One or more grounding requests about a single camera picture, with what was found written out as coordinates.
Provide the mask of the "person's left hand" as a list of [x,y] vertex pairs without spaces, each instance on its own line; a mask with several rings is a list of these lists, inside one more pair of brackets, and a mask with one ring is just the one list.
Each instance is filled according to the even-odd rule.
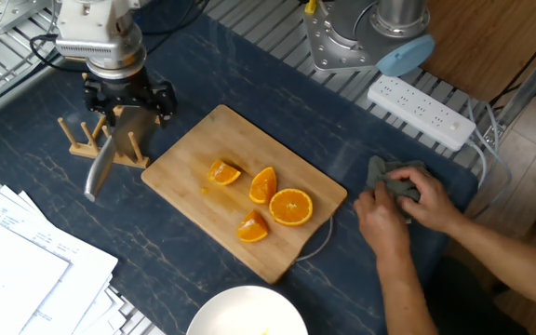
[[393,196],[384,182],[363,192],[354,202],[358,228],[378,261],[409,256],[409,232]]

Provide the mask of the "person's right hand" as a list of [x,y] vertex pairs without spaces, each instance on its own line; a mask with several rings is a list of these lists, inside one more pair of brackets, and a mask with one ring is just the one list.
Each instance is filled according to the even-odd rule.
[[399,197],[400,207],[419,223],[432,230],[449,234],[464,221],[462,213],[454,207],[441,184],[423,167],[402,167],[388,176],[396,181],[411,181],[421,197],[418,202]]

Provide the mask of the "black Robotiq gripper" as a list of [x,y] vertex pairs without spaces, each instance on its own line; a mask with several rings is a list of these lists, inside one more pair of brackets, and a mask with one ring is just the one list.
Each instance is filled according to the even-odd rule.
[[140,106],[151,111],[156,107],[159,125],[165,128],[178,107],[172,84],[162,81],[152,88],[145,67],[120,79],[107,79],[91,74],[90,78],[84,79],[83,93],[86,108],[104,115],[108,122],[111,122],[111,110],[116,105]]

